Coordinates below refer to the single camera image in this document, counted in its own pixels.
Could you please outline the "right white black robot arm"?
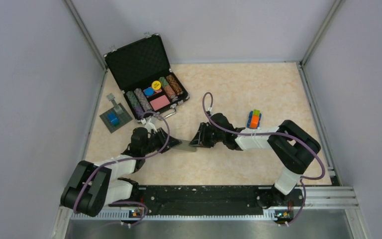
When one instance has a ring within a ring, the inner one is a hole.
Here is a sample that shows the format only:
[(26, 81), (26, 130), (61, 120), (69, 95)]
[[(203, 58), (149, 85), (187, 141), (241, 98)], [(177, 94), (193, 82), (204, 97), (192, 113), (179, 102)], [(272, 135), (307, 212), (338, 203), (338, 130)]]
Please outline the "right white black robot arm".
[(302, 179), (321, 150), (319, 142), (287, 119), (273, 128), (234, 127), (221, 113), (202, 122), (189, 143), (192, 147), (212, 148), (223, 143), (230, 150), (271, 149), (284, 165), (273, 184), (272, 200), (285, 205), (292, 198), (292, 190)]

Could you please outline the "white remote control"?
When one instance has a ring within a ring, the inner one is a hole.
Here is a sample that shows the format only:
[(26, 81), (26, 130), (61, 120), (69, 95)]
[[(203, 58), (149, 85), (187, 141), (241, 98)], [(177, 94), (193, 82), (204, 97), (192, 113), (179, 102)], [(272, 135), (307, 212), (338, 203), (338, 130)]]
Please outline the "white remote control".
[(172, 149), (175, 150), (181, 150), (181, 151), (187, 151), (187, 152), (196, 152), (197, 147), (191, 146), (190, 141), (188, 140), (181, 140), (181, 143), (172, 147)]

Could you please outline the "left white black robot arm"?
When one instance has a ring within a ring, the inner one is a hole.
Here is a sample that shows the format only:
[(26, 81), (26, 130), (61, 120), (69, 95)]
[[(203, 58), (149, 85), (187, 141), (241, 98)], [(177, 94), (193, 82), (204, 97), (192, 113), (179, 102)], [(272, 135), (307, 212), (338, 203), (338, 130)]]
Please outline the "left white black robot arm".
[(133, 130), (130, 143), (118, 156), (101, 162), (80, 161), (60, 198), (63, 207), (87, 216), (96, 216), (103, 207), (122, 200), (133, 206), (139, 201), (137, 182), (125, 175), (137, 172), (150, 155), (164, 153), (182, 144), (162, 128)]

